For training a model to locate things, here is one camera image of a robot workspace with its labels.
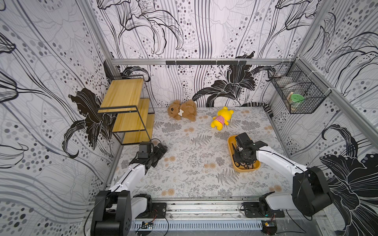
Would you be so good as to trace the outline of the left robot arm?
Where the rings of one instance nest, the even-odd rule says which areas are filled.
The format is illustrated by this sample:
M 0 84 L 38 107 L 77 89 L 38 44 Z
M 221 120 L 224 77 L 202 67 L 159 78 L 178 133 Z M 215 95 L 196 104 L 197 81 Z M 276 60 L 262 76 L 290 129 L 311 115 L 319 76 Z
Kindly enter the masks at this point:
M 164 217 L 153 207 L 149 194 L 132 196 L 137 184 L 148 170 L 157 166 L 167 153 L 166 145 L 158 142 L 141 142 L 139 151 L 129 163 L 125 174 L 108 190 L 100 191 L 95 197 L 91 210 L 91 236 L 127 236 L 132 228 L 132 221 L 138 216 Z

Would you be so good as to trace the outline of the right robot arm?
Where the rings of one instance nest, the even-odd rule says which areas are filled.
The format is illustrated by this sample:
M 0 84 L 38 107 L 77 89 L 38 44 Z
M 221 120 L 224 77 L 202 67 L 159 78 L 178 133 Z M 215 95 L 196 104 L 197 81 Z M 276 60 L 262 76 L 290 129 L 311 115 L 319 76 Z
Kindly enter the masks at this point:
M 294 162 L 265 142 L 252 141 L 247 133 L 229 137 L 228 149 L 235 171 L 251 172 L 264 163 L 292 185 L 291 192 L 271 191 L 260 196 L 257 203 L 243 203 L 247 217 L 284 217 L 284 210 L 298 210 L 311 217 L 333 203 L 333 194 L 320 168 Z

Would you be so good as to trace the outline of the yellow storage box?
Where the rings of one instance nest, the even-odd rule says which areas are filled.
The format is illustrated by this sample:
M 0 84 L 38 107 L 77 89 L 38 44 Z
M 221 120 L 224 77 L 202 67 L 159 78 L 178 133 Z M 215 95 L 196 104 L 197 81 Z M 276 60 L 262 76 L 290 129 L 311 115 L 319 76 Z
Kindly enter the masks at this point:
M 238 149 L 236 135 L 228 138 L 228 150 L 231 156 L 232 166 L 238 173 L 248 173 L 258 170 L 261 163 L 257 160 L 254 163 L 247 163 L 246 161 L 240 162 L 241 158 L 235 157 L 235 151 Z

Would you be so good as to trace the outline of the yellow plush bear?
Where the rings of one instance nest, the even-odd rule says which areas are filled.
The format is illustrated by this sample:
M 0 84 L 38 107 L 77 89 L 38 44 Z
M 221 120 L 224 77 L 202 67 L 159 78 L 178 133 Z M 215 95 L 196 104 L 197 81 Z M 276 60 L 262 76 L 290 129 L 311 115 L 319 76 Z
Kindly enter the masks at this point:
M 223 107 L 217 112 L 217 115 L 213 117 L 211 127 L 221 131 L 224 126 L 229 125 L 229 121 L 231 120 L 233 114 L 233 110 L 229 110 L 227 107 Z

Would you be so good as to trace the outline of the brown teddy bear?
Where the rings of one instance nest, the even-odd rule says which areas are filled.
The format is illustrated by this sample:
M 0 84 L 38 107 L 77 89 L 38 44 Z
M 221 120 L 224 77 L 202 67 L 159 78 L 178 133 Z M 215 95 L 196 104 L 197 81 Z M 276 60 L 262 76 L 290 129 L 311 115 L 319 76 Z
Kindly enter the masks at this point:
M 194 122 L 197 116 L 197 105 L 193 100 L 188 100 L 184 103 L 181 103 L 180 100 L 175 100 L 167 108 L 167 113 L 171 118 L 177 121 L 185 118 Z

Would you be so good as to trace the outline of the wooden tiered shelf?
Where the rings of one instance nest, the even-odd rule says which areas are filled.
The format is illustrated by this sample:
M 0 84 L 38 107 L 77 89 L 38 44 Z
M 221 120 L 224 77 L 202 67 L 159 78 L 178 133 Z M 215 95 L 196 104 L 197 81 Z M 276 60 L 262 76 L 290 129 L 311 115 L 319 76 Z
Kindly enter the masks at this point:
M 111 133 L 120 145 L 135 145 L 152 139 L 155 110 L 150 95 L 144 95 L 146 81 L 126 78 L 111 82 L 99 114 L 115 115 Z

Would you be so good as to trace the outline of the green lidded jar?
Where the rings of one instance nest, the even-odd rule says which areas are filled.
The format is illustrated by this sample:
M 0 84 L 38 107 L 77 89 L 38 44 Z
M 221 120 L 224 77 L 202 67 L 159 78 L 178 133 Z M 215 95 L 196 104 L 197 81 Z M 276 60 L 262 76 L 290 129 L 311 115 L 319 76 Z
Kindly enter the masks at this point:
M 289 98 L 289 104 L 292 110 L 299 109 L 304 101 L 305 97 L 297 93 L 291 94 Z

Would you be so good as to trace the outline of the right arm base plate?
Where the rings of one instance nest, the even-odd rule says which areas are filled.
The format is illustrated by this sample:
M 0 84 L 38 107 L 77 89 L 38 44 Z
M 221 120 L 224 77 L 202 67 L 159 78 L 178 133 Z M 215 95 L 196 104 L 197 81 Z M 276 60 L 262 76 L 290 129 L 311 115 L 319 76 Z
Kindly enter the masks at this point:
M 282 210 L 272 210 L 264 203 L 260 202 L 244 202 L 240 210 L 247 218 L 284 218 L 285 214 Z

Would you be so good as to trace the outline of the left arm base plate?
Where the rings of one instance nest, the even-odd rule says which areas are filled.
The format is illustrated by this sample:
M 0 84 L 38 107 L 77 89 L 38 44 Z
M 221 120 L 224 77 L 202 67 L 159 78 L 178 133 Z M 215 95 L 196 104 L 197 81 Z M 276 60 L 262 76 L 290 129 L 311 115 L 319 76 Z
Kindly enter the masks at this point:
M 166 216 L 167 203 L 152 203 L 138 219 L 163 219 Z

